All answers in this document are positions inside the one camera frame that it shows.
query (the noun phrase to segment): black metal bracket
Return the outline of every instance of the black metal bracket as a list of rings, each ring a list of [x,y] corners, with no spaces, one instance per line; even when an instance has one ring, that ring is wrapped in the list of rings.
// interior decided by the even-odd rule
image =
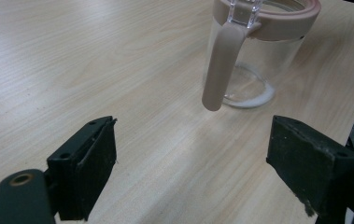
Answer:
[[[25,170],[0,183],[0,223],[88,219],[116,162],[114,125],[104,117],[84,125],[48,157],[46,172]]]
[[[267,162],[317,224],[345,223],[354,212],[354,149],[296,119],[274,116]]]

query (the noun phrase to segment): table surface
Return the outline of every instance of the table surface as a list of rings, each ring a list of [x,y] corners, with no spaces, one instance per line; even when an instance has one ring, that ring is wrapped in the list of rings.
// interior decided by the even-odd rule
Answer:
[[[212,0],[0,0],[0,181],[112,115],[118,163],[89,223],[313,223],[265,158],[273,115],[340,144],[354,122],[354,4],[321,3],[272,102],[209,112]]]

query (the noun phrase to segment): wooden table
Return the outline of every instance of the wooden table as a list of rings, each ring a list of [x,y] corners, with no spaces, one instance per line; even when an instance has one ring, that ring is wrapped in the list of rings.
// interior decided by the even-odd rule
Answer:
[[[313,223],[265,162],[272,116],[344,144],[354,4],[322,10],[276,98],[201,104],[212,0],[0,0],[0,181],[112,115],[118,163],[89,223]]]

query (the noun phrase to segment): clear glass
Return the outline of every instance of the clear glass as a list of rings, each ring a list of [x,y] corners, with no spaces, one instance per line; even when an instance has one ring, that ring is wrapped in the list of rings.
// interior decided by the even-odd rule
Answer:
[[[304,8],[296,0],[265,0],[262,9],[269,11],[296,11]],[[209,37],[204,83],[212,47],[221,25],[214,19]],[[270,101],[277,83],[288,71],[304,38],[279,41],[263,41],[248,37],[240,49],[234,65],[223,103],[240,108],[263,105]]]

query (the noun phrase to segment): screw hole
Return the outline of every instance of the screw hole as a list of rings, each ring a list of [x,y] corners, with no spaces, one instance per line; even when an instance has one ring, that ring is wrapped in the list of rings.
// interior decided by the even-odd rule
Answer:
[[[63,153],[60,155],[60,158],[61,159],[68,159],[70,156],[71,156],[71,154],[69,154],[69,153]]]
[[[341,157],[347,157],[348,155],[344,152],[338,152],[336,153],[338,156],[341,156]]]
[[[34,178],[33,175],[31,174],[22,174],[22,175],[18,175],[16,177],[14,177],[11,181],[10,181],[10,185],[13,187],[17,187],[17,186],[21,186],[24,185],[28,182],[30,182],[32,180],[32,178]]]

